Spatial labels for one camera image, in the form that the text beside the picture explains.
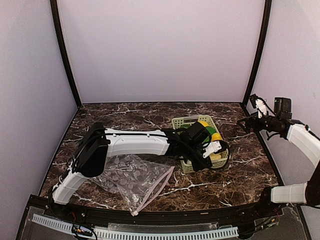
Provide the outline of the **orange yellow toy food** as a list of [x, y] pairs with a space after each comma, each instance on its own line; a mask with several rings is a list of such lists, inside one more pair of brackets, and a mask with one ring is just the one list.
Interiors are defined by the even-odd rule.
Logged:
[[220, 141], [222, 140], [222, 137], [219, 133], [215, 132], [212, 134], [211, 136], [211, 141], [214, 142], [214, 141]]

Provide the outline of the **green white bok choy toy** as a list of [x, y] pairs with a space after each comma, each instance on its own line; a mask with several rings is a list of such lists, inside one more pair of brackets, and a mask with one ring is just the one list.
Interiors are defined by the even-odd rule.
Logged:
[[214, 127], [206, 126], [206, 138], [202, 141], [203, 144], [209, 143], [213, 141], [213, 134], [215, 134], [217, 131]]

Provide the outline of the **clear zip top bag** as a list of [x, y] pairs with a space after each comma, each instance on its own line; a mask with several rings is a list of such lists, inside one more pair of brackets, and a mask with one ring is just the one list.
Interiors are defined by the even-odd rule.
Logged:
[[90, 180], [109, 193], [119, 193], [137, 216], [165, 188], [174, 167], [146, 161], [134, 154], [108, 157], [102, 174]]

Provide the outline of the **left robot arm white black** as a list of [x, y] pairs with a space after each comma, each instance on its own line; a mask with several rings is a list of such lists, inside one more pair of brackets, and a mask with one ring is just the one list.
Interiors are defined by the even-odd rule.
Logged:
[[94, 123], [78, 145], [67, 172], [53, 187], [51, 210], [60, 218], [71, 213], [71, 196], [89, 178], [100, 176], [106, 159], [121, 155], [184, 156], [194, 171], [212, 167], [210, 155], [222, 150], [219, 141], [205, 126], [195, 122], [185, 129], [162, 128], [152, 131], [124, 131]]

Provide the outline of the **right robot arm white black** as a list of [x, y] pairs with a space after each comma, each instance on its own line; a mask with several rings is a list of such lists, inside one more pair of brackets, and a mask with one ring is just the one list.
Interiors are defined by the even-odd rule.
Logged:
[[265, 197], [255, 205], [255, 213], [266, 217], [275, 204], [300, 204], [320, 207], [320, 139], [310, 131], [308, 125], [299, 120], [254, 113], [237, 121], [246, 133], [252, 130], [273, 132], [297, 147], [312, 163], [314, 172], [305, 183], [271, 187]]

